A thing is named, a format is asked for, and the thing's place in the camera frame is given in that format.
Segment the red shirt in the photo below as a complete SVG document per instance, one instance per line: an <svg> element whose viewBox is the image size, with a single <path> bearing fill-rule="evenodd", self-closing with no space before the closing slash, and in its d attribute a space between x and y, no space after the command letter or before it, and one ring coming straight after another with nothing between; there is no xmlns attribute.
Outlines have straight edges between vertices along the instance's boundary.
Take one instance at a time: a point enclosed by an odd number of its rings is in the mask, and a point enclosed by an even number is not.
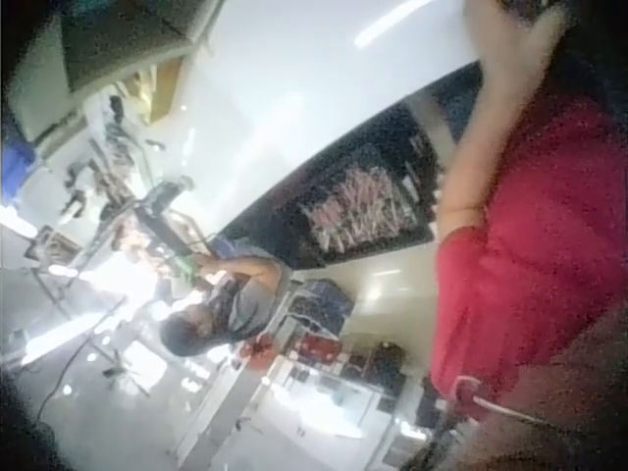
<svg viewBox="0 0 628 471"><path fill-rule="evenodd" d="M551 97L503 156L483 229L439 248L432 381L483 381L493 398L518 367L545 365L628 294L628 153L593 101Z"/></svg>

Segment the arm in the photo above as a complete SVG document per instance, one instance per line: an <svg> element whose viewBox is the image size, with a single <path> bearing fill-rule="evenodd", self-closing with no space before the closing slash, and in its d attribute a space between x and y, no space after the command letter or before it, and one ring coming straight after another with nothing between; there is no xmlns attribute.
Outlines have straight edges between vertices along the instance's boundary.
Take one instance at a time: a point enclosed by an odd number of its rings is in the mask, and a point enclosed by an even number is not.
<svg viewBox="0 0 628 471"><path fill-rule="evenodd" d="M459 228L484 225L484 208L501 153L520 114L512 102L504 102L488 88L481 90L445 178L437 210L441 240Z"/></svg>
<svg viewBox="0 0 628 471"><path fill-rule="evenodd" d="M230 273L247 275L271 292L275 292L282 278L282 269L269 258L241 257L233 260L216 260L204 254L196 254L203 275L212 275L224 270Z"/></svg>
<svg viewBox="0 0 628 471"><path fill-rule="evenodd" d="M459 228L484 225L503 149L567 27L560 7L545 11L532 26L519 24L497 0L467 0L465 15L484 85L445 178L437 210L441 239Z"/></svg>

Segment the cable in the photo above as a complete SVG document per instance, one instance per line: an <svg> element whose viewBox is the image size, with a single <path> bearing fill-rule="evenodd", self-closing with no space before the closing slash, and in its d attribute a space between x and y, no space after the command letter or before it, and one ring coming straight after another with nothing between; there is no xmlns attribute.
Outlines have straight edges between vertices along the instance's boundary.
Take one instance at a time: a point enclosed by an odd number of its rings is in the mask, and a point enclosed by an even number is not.
<svg viewBox="0 0 628 471"><path fill-rule="evenodd" d="M78 348L76 349L76 351L72 354L72 356L70 356L70 358L68 359L68 361L66 362L66 364L64 365L64 367L61 369L61 373L59 374L59 379L57 380L57 383L55 384L54 388L52 389L52 391L50 391L48 393L48 395L43 399L43 401L41 402L41 405L39 406L39 410L37 411L37 415L36 415L36 420L37 422L41 422L41 415L43 414L43 411L46 407L46 405L48 404L48 402L50 401L50 399L52 399L52 397L55 395L55 393L59 390L59 388L61 387L61 384L63 383L63 380L66 376L66 373L68 373L68 370L70 369L70 367L72 366L72 364L74 363L74 361L77 359L77 357L79 356L79 354L82 352L82 350L85 348L85 346L91 342L91 336L93 334L93 331L96 327L98 327L100 324L102 324L107 318L109 318L111 315L113 315L116 310L118 310L118 308L126 301L125 298L121 299L120 301L118 301L116 303L116 305L114 307L112 307L111 309L109 309L109 311L107 311L101 318L100 320L96 323L96 325L94 325L94 327L91 329L91 332L89 334L85 334L85 339L80 343L80 345L78 346Z"/></svg>

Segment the fluorescent light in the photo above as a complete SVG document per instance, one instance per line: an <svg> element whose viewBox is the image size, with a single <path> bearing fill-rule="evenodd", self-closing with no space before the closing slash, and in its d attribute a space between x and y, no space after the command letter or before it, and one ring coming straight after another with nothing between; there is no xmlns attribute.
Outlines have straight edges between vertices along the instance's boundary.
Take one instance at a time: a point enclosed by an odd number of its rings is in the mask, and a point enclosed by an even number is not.
<svg viewBox="0 0 628 471"><path fill-rule="evenodd" d="M433 0L407 0L403 2L360 32L355 38L355 45L360 49L368 46L405 17L432 1Z"/></svg>
<svg viewBox="0 0 628 471"><path fill-rule="evenodd" d="M384 272L374 273L373 276L374 277L387 277L388 275L396 275L396 274L398 274L400 272L401 272L401 270L386 270Z"/></svg>
<svg viewBox="0 0 628 471"><path fill-rule="evenodd" d="M18 212L13 206L8 208L0 206L0 224L26 238L35 238L37 236L37 228L18 216Z"/></svg>
<svg viewBox="0 0 628 471"><path fill-rule="evenodd" d="M137 340L125 350L124 357L129 366L130 375L147 391L161 380L168 368L163 358Z"/></svg>
<svg viewBox="0 0 628 471"><path fill-rule="evenodd" d="M22 365L27 365L37 358L41 358L80 334L87 332L96 325L101 317L101 314L86 314L49 331L43 336L30 340L26 344L26 355L22 359Z"/></svg>

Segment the man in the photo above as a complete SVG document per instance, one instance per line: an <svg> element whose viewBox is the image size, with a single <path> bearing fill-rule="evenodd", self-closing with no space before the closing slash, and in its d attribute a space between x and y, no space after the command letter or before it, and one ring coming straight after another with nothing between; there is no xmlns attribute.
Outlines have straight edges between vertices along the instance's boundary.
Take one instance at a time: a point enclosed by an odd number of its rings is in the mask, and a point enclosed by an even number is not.
<svg viewBox="0 0 628 471"><path fill-rule="evenodd" d="M531 26L466 10L484 83L438 209L431 371L447 398L466 376L495 399L626 298L628 152L596 102L542 88L561 7Z"/></svg>
<svg viewBox="0 0 628 471"><path fill-rule="evenodd" d="M204 293L200 304L162 323L163 344L177 356L194 356L262 333L286 290L288 277L282 266L271 258L250 255L218 260L197 253L193 260L203 278L226 275Z"/></svg>

